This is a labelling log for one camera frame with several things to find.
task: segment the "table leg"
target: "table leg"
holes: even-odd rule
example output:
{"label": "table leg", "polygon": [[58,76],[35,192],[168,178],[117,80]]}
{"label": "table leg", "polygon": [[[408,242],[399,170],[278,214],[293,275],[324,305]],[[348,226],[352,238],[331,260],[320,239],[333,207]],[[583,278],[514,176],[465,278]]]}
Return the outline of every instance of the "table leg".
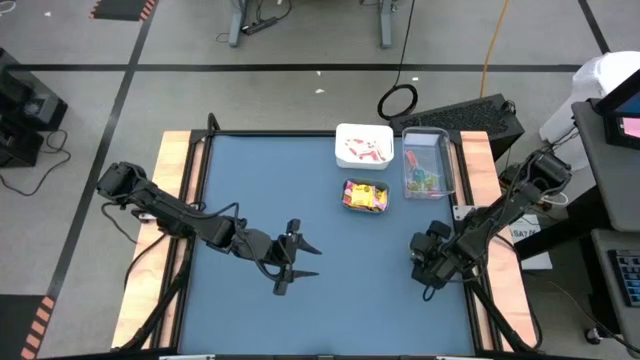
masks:
{"label": "table leg", "polygon": [[231,3],[231,26],[229,27],[229,46],[238,47],[240,30],[244,25],[244,17],[247,14],[249,0],[229,0]]}
{"label": "table leg", "polygon": [[380,47],[388,49],[391,47],[391,8],[392,0],[381,0],[380,7]]}

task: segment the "wooden table edge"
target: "wooden table edge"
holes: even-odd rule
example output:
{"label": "wooden table edge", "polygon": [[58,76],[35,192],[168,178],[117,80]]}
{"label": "wooden table edge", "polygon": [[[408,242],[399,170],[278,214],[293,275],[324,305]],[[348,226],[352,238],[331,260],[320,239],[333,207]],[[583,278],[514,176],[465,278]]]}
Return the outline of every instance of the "wooden table edge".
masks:
{"label": "wooden table edge", "polygon": [[[500,197],[501,190],[489,146],[489,138],[485,132],[461,132],[460,134],[474,204],[480,206],[490,205]],[[190,137],[191,131],[167,131],[163,134],[160,150],[158,151],[153,182],[174,196],[178,196],[181,186]],[[458,202],[463,204],[466,203],[466,200],[462,192],[455,149],[453,151],[452,160],[456,175],[456,197]],[[187,201],[194,197],[195,179],[197,179],[201,158],[202,146],[199,146],[194,157],[194,171],[189,184]],[[511,240],[511,234],[508,230],[503,230],[501,234]],[[134,256],[144,250],[158,236],[160,236],[160,233],[155,224],[141,225]],[[128,341],[156,305],[169,248],[168,244],[169,241],[164,241],[150,251],[131,272],[114,332],[113,347],[121,346]],[[184,246],[181,246],[178,251],[180,254],[179,261],[176,261],[174,273],[182,259],[183,250]],[[522,339],[530,345],[535,344],[536,334],[522,277],[517,258],[510,248],[497,241],[491,243],[489,247],[488,273],[496,305]],[[478,301],[476,301],[476,309],[483,347],[490,350],[493,346],[487,313]],[[169,346],[169,334],[171,333],[174,312],[175,299],[165,314],[163,336],[160,341],[161,347]],[[505,349],[509,349],[504,339],[502,343]]]}

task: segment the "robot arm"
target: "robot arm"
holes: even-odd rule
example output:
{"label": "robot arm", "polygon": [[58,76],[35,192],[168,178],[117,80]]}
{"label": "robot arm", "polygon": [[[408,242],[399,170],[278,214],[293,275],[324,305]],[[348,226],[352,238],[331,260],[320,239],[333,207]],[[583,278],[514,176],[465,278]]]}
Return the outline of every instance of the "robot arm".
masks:
{"label": "robot arm", "polygon": [[505,226],[519,219],[527,207],[544,196],[560,193],[571,180],[569,165],[544,151],[535,151],[521,164],[511,186],[491,206],[470,212],[460,231],[447,241],[451,229],[434,221],[426,234],[416,233],[409,245],[411,278],[427,287],[441,289],[461,273],[489,316],[515,351],[533,351],[510,326],[477,281],[473,268],[486,256],[489,241]]}
{"label": "robot arm", "polygon": [[[237,203],[216,213],[205,214],[160,190],[146,178],[141,167],[126,162],[112,164],[98,182],[97,190],[99,195],[122,209],[133,204],[153,215],[158,226],[171,236],[198,237],[216,251],[254,261],[260,271],[275,282],[273,292],[276,295],[285,295],[287,285],[296,278],[318,275],[293,270],[297,250],[321,254],[298,233],[298,219],[289,221],[285,234],[272,240],[264,232],[245,229],[247,220],[238,219]],[[232,207],[236,208],[235,216],[221,215]],[[280,271],[270,274],[265,264],[279,267]]]}

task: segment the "black keyboard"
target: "black keyboard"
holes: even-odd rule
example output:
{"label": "black keyboard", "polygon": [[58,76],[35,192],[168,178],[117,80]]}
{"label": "black keyboard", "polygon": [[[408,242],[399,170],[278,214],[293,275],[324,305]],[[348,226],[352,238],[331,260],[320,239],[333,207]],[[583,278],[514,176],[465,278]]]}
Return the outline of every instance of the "black keyboard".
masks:
{"label": "black keyboard", "polygon": [[640,307],[640,251],[609,250],[609,257],[627,306]]}
{"label": "black keyboard", "polygon": [[486,131],[489,136],[499,135],[509,129],[507,121],[511,115],[500,94],[482,99],[432,109],[402,116],[391,121],[394,130],[410,126],[432,126],[445,130]]}

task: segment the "blue table surface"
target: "blue table surface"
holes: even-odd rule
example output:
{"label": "blue table surface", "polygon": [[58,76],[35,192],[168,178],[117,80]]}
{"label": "blue table surface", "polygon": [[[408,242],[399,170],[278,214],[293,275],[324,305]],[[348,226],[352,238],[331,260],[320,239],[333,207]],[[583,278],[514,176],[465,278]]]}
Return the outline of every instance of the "blue table surface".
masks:
{"label": "blue table surface", "polygon": [[[298,252],[294,268],[320,275],[275,296],[255,264],[198,241],[181,354],[473,353],[462,284],[425,303],[424,286],[411,279],[411,236],[432,220],[451,224],[451,205],[404,199],[400,150],[386,170],[354,170],[336,165],[331,137],[216,136],[211,161],[207,211],[237,201],[248,228],[273,238],[301,219],[301,233],[323,255]],[[388,211],[344,208],[349,177],[387,183]]]}

